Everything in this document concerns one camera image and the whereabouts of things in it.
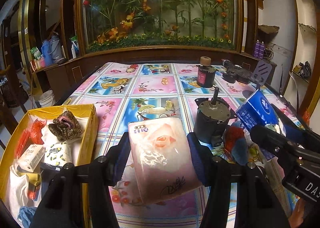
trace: tablecloth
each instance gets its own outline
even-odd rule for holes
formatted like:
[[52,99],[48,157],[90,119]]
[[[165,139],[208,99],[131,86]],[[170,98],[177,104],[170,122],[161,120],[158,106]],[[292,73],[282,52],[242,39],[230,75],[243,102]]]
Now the tablecloth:
[[[254,91],[255,85],[228,83],[222,78],[225,68],[215,68],[218,72],[214,84],[220,88],[219,97],[236,110],[245,100],[243,91]],[[214,88],[205,89],[196,84],[197,69],[195,64],[106,63],[65,104],[95,104],[100,122],[94,158],[106,154],[111,146],[116,145],[132,121],[177,115],[187,134],[192,132],[195,122],[195,99],[212,97],[214,92]],[[301,126],[268,88],[262,86],[261,90],[270,103],[281,109],[297,126]],[[159,107],[165,108],[165,112],[161,109],[159,114],[156,109]],[[212,152],[226,158],[223,145],[212,148]],[[251,150],[250,154],[251,160],[260,161],[257,151]],[[228,228],[234,226],[236,217],[236,188],[236,183],[231,185]],[[139,196],[131,155],[122,180],[116,187],[110,187],[109,191],[120,227],[128,228],[199,227],[209,196],[209,188],[200,187],[169,201],[144,205]]]

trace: pink tissue pack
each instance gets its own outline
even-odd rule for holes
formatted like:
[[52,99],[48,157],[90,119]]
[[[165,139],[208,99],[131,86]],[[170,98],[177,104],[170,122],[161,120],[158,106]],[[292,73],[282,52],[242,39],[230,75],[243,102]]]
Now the pink tissue pack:
[[128,129],[143,203],[172,199],[202,185],[193,168],[188,140],[179,118],[132,122]]

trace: white bucket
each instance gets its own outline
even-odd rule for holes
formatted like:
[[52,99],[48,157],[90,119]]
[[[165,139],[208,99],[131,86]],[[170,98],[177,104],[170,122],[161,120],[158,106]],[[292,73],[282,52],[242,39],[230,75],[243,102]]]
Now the white bucket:
[[50,107],[56,103],[52,90],[46,91],[44,94],[39,96],[39,103],[41,107]]

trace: brown tape roll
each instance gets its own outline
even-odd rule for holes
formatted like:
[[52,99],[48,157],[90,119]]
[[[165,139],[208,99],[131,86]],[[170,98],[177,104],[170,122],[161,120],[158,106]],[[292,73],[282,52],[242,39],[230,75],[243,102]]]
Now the brown tape roll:
[[200,57],[200,64],[203,66],[209,66],[211,64],[211,58],[206,56]]

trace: red plastic bag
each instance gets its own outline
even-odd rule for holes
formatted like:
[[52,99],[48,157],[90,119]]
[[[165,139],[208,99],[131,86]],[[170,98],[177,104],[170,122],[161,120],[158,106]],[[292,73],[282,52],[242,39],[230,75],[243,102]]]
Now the red plastic bag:
[[18,144],[16,146],[16,149],[14,151],[14,157],[19,159],[21,157],[21,155],[23,154],[23,151],[24,151],[24,148],[27,144],[27,141],[29,140],[30,138],[30,131],[25,129],[20,138],[19,138],[19,141],[18,141]]
[[42,145],[43,141],[41,139],[42,133],[41,129],[46,125],[46,121],[40,121],[38,119],[33,122],[30,130],[30,138],[34,144]]

